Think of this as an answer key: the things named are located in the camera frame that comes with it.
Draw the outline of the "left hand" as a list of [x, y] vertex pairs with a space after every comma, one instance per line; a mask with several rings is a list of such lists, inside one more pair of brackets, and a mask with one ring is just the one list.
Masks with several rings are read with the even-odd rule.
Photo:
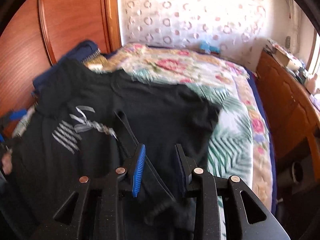
[[8, 150], [2, 157], [2, 170], [5, 175], [9, 175], [12, 172], [12, 150]]

